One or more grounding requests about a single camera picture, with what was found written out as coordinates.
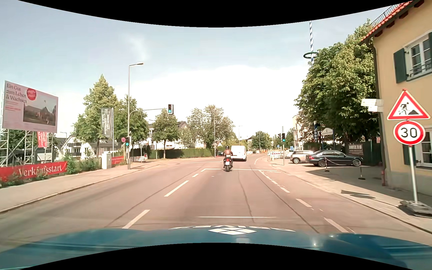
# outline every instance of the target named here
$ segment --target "speed limit sign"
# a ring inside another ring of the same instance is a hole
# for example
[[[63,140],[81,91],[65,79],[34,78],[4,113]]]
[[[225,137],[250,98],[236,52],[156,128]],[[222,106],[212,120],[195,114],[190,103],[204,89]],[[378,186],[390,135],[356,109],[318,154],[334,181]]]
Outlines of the speed limit sign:
[[[393,134],[396,140],[402,144],[416,145],[424,140],[426,131],[420,123],[411,120],[405,120],[399,122],[394,127]]]

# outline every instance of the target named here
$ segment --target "red tile roof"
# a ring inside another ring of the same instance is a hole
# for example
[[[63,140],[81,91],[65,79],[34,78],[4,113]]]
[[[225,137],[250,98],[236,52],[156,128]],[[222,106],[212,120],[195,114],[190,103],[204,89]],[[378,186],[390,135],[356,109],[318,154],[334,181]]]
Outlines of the red tile roof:
[[[411,2],[413,2],[413,1],[408,1],[408,2],[404,2],[404,3],[399,4],[399,6],[397,8],[395,8],[389,15],[387,15],[386,18],[384,18],[380,23],[378,23],[374,28],[372,28],[371,31],[369,31],[369,33],[361,41],[367,39],[371,34],[375,33],[376,30],[378,30],[380,27],[382,27],[387,21],[389,21],[389,19],[396,16],[401,10],[403,10],[405,7],[407,7],[409,4],[411,4]]]

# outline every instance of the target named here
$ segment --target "drain pipe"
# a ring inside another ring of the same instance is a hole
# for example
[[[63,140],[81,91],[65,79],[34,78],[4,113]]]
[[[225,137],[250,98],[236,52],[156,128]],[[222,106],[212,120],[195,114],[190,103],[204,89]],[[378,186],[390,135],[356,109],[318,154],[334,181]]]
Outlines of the drain pipe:
[[[379,79],[378,79],[378,61],[376,58],[376,48],[374,46],[374,44],[371,42],[369,43],[370,39],[366,40],[366,46],[368,46],[368,48],[371,49],[372,52],[372,59],[373,59],[373,64],[374,64],[374,86],[375,86],[375,90],[376,90],[376,99],[380,99],[380,91],[379,91]],[[381,172],[381,184],[382,186],[387,186],[387,182],[386,182],[386,168],[388,166],[388,164],[386,163],[386,146],[385,146],[385,132],[383,129],[383,113],[382,112],[377,112],[378,114],[378,124],[379,124],[379,138],[381,139],[381,159],[382,159],[382,172]]]

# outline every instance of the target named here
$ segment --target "white window frame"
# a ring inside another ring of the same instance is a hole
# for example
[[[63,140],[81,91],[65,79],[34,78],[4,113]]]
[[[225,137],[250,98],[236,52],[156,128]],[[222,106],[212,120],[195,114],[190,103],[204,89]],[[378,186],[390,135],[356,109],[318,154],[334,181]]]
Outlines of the white window frame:
[[[411,42],[407,43],[404,46],[404,52],[405,52],[405,62],[406,62],[406,74],[408,74],[407,80],[412,80],[421,76],[424,76],[428,73],[432,73],[432,66],[429,70],[424,70],[421,73],[417,75],[412,75],[413,70],[413,62],[412,62],[412,56],[411,56],[411,48],[419,45],[419,54],[421,55],[421,65],[424,66],[424,63],[426,62],[426,59],[424,59],[424,51],[423,51],[423,41],[426,41],[429,39],[429,33],[431,33],[432,30],[429,30],[428,32],[422,34],[421,36],[417,37],[416,39],[412,40]]]
[[[424,129],[426,132],[429,132],[429,141],[432,144],[432,125],[425,126]],[[432,163],[424,163],[423,162],[423,142],[418,143],[414,146],[416,160],[417,160],[417,166],[418,167],[428,167],[432,168]]]

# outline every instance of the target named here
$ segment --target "sign base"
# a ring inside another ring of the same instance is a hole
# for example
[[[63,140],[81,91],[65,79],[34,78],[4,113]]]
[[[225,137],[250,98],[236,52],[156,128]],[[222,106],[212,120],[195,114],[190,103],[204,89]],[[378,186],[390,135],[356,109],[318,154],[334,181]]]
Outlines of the sign base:
[[[403,200],[400,203],[406,209],[410,210],[414,216],[432,219],[432,207],[427,206],[422,202],[417,202],[416,204],[414,201],[407,200]]]

